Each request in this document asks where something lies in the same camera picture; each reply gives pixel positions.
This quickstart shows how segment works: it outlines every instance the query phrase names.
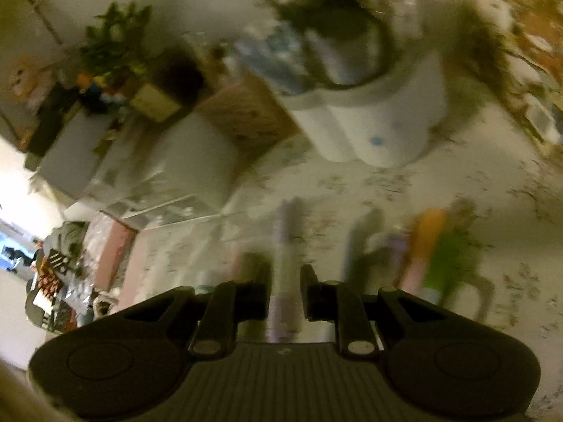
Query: green plant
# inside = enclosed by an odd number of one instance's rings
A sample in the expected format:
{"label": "green plant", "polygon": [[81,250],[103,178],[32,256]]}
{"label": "green plant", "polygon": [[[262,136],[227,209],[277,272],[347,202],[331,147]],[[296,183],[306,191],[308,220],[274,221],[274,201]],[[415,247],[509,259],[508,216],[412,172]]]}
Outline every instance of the green plant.
{"label": "green plant", "polygon": [[356,38],[365,33],[374,19],[361,0],[262,1],[274,9],[279,20],[287,20],[302,33],[315,30],[323,38]]}
{"label": "green plant", "polygon": [[97,15],[103,24],[86,27],[87,44],[81,48],[88,72],[100,76],[128,69],[142,74],[146,63],[143,38],[151,12],[151,6],[137,11],[134,1],[123,10],[113,2],[105,14]]}

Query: silver screw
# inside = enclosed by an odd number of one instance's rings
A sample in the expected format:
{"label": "silver screw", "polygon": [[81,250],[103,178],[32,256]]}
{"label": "silver screw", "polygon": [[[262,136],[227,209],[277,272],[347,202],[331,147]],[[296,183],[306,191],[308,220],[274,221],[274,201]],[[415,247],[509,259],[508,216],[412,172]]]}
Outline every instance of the silver screw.
{"label": "silver screw", "polygon": [[348,351],[357,356],[366,356],[375,351],[375,345],[369,341],[352,341],[348,345]]}
{"label": "silver screw", "polygon": [[215,340],[205,339],[195,343],[192,349],[196,354],[210,356],[219,352],[221,350],[221,345]]}

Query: tabletop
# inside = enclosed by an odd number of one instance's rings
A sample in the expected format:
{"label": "tabletop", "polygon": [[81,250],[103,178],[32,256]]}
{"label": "tabletop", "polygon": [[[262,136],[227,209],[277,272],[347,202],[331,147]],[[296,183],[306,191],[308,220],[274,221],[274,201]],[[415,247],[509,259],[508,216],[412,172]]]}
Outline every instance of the tabletop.
{"label": "tabletop", "polygon": [[[541,160],[512,117],[480,83],[449,83],[450,113],[435,129],[426,153],[405,167],[378,169],[361,161],[322,159],[303,135],[275,147],[241,178],[223,220],[244,215],[258,224],[283,200],[299,197],[303,209],[300,263],[321,280],[341,279],[350,228],[374,208],[383,228],[405,225],[429,207],[464,197],[476,205],[469,230],[479,254],[476,272],[494,287],[484,323],[523,341],[542,366],[529,415],[563,414],[563,174]],[[174,286],[196,286],[194,241],[212,241],[213,225],[186,222],[150,234],[146,270],[136,301]],[[260,232],[247,236],[247,241]],[[217,270],[229,265],[216,256]],[[207,259],[206,268],[210,265]],[[220,280],[221,276],[210,277]],[[452,309],[472,316],[477,299],[461,292]],[[313,329],[312,335],[320,335]],[[303,336],[303,340],[312,337]]]}

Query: blue dot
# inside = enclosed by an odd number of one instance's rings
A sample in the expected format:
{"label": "blue dot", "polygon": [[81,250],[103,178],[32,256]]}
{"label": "blue dot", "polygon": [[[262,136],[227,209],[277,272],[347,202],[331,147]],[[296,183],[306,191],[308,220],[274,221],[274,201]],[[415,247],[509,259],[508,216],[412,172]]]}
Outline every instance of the blue dot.
{"label": "blue dot", "polygon": [[374,146],[381,146],[384,143],[384,139],[380,136],[372,136],[369,142]]}

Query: brown basket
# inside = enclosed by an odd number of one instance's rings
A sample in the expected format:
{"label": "brown basket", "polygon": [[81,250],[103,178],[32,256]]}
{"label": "brown basket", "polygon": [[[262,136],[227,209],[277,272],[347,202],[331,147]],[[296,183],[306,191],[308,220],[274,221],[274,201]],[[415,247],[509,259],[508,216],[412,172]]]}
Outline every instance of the brown basket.
{"label": "brown basket", "polygon": [[250,73],[219,89],[195,111],[250,155],[265,152],[297,131],[268,86]]}

